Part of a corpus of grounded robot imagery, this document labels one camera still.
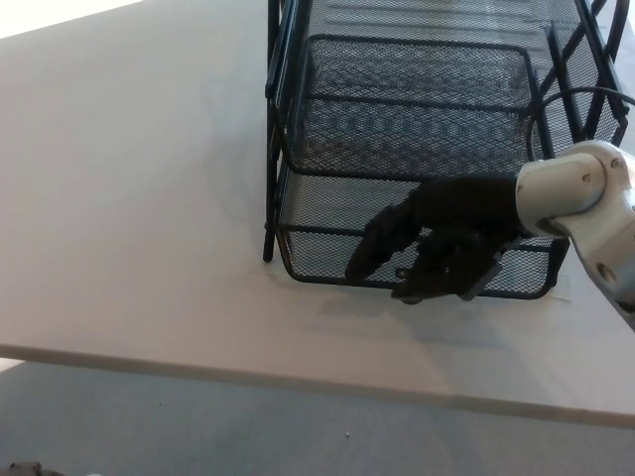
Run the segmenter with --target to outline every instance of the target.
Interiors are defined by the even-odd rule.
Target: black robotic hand
[[[430,178],[365,227],[345,275],[364,280],[392,255],[418,242],[418,258],[393,298],[417,302],[474,298],[500,270],[502,254],[524,236],[516,211],[515,175]]]

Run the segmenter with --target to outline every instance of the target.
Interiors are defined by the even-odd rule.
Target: white table
[[[635,426],[635,336],[575,257],[539,301],[418,306],[261,261],[265,18],[145,0],[0,41],[0,355]]]

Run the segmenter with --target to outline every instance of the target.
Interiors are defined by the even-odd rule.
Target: black cable
[[[567,95],[574,95],[580,92],[603,92],[607,95],[613,95],[618,97],[622,101],[630,104],[631,106],[635,106],[635,98],[629,96],[628,94],[624,94],[623,92],[616,91],[615,89],[611,89],[609,87],[602,86],[581,86],[581,87],[572,87],[571,89],[565,89],[563,91],[552,94],[551,96],[545,98],[542,104],[540,104],[532,113],[529,118],[529,122],[527,123],[527,136],[526,136],[526,145],[527,145],[527,155],[531,161],[534,160],[534,123],[538,120],[538,116],[540,116],[545,108],[549,106],[552,102],[557,101],[558,99],[562,99]]]

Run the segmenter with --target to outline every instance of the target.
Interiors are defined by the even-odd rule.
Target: wire mesh basket
[[[606,43],[595,21],[604,3],[286,0],[267,81],[265,260],[275,234],[297,280],[400,283],[415,245],[363,283],[344,277],[365,224],[428,177],[518,172],[530,159],[528,116],[547,95],[619,89],[612,60],[628,1],[618,3]],[[619,144],[626,113],[601,93],[567,96],[539,117],[533,156],[590,138]],[[482,295],[542,296],[568,246],[524,240]]]

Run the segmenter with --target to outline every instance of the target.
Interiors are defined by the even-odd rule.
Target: gray floor
[[[633,448],[621,429],[39,364],[0,373],[0,462],[67,476],[628,476]]]

